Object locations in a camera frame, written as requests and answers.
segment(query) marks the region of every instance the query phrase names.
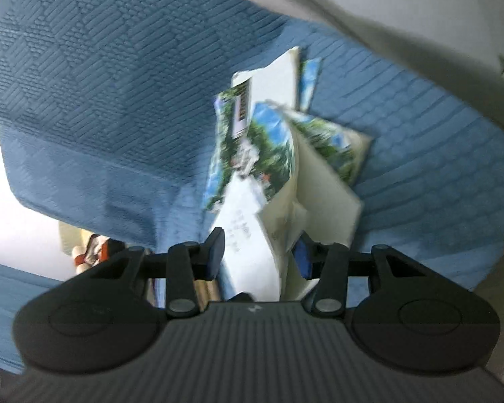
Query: screw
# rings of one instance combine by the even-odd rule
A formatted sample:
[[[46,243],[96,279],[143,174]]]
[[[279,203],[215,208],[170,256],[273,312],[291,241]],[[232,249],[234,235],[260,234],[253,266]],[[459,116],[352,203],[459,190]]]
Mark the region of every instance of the screw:
[[[322,298],[316,303],[316,309],[323,313],[332,313],[339,311],[342,308],[342,303],[334,298]]]
[[[178,298],[170,301],[170,306],[168,308],[176,314],[186,314],[195,308],[195,303],[188,298]]]

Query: blue sky picture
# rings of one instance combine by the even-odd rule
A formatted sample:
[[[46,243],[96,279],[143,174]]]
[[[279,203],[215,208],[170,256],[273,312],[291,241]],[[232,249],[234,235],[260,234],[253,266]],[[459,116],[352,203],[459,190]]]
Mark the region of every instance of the blue sky picture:
[[[291,139],[291,130],[282,115],[266,103],[257,103],[252,120],[262,126],[273,144],[283,145]]]
[[[310,107],[322,60],[322,58],[318,57],[316,59],[305,60],[302,63],[299,83],[299,101],[300,110],[302,111],[308,111],[308,108]]]
[[[204,192],[203,206],[206,206],[209,201],[213,198],[218,190],[220,181],[222,180],[222,167],[220,158],[217,157],[216,163],[214,163],[209,170],[209,178],[207,179],[207,186]]]
[[[312,122],[312,120],[315,120],[316,122],[321,123],[321,125],[324,126],[324,129],[326,131],[325,137],[329,138],[329,142],[332,146],[339,149],[348,148],[350,146],[350,141],[348,141],[344,136],[343,130],[330,121],[324,120],[319,117],[313,117],[312,115],[304,114],[301,112],[288,112],[288,116],[293,122],[309,123]]]

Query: white card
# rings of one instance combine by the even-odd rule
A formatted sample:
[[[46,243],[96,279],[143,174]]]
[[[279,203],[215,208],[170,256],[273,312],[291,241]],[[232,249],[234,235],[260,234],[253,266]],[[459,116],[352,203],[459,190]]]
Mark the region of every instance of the white card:
[[[323,244],[351,246],[362,203],[304,137],[293,134],[299,148],[297,200],[308,211],[307,234]]]
[[[232,86],[250,79],[249,108],[260,102],[274,102],[289,109],[297,108],[299,85],[299,48],[293,47],[265,68],[236,72]]]
[[[250,180],[232,177],[213,227],[226,234],[223,262],[235,292],[248,292],[256,301],[279,301],[276,257],[258,218],[260,204],[249,189]]]

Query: blue object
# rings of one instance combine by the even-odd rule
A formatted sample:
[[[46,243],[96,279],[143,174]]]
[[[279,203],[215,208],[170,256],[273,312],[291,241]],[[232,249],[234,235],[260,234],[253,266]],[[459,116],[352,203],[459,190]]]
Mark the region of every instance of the blue object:
[[[300,275],[305,279],[310,279],[312,277],[312,262],[309,260],[306,244],[304,244],[302,239],[297,240],[293,247],[293,257],[297,263]]]
[[[13,318],[28,301],[61,282],[0,265],[0,368],[20,374],[24,369],[13,343]]]
[[[375,138],[356,248],[387,243],[467,288],[504,246],[504,132],[340,33],[246,0],[0,0],[0,143],[19,201],[165,251],[201,240],[212,96],[294,46],[310,113]]]
[[[299,79],[299,110],[307,112],[312,96],[316,89],[316,83],[321,68],[320,57],[316,59],[305,60],[300,66],[300,79]]]

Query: logo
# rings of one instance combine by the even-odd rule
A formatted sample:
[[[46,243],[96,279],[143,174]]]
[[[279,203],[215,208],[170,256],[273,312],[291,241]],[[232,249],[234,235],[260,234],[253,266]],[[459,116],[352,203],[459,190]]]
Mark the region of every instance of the logo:
[[[260,305],[254,305],[254,306],[250,306],[250,307],[248,308],[248,310],[249,310],[250,312],[252,312],[253,314],[255,314],[256,312],[261,311],[261,309],[263,309],[263,308],[262,308]]]

